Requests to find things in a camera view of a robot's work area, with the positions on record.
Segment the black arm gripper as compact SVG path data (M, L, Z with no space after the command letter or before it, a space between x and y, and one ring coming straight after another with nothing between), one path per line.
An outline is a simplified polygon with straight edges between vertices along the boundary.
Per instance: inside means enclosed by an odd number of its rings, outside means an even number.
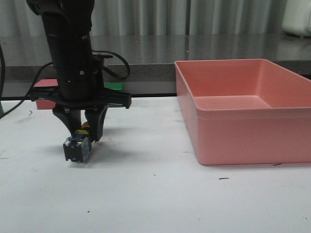
M118 75L104 65L104 59L117 57L125 65L127 74ZM103 135L104 119L108 109L107 105L120 105L129 108L132 103L132 95L104 87L103 74L106 72L118 80L125 80L130 74L128 62L118 54L103 55L94 54L91 58L94 67L81 69L56 69L58 86L37 87L30 91L32 101L43 97L47 93L47 99L56 103L52 113L60 119L74 136L81 129L81 110L86 109L85 116L89 123L91 142L97 142Z

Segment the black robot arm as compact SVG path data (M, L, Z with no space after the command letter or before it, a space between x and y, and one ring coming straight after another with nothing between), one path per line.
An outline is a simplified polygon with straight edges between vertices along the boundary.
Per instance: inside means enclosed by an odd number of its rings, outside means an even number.
M93 55L89 32L92 0L29 0L30 9L42 18L57 86L36 87L31 100L55 102L53 114L71 134L81 129L82 110L90 127L90 141L103 135L104 118L110 104L129 108L131 94L104 87L103 74L113 72Z

